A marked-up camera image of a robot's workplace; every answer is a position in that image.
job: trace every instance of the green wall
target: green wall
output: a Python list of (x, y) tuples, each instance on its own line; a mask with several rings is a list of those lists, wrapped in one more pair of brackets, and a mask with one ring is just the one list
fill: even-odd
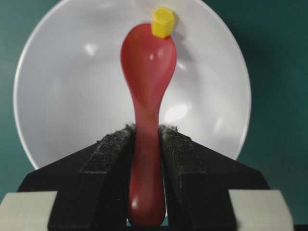
[[(14, 124), (13, 80), (27, 37), (56, 2), (0, 1), (0, 201), (33, 170)], [(307, 224), (308, 1), (205, 2), (234, 34), (250, 75), (252, 116), (239, 161), (282, 191), (295, 224)]]

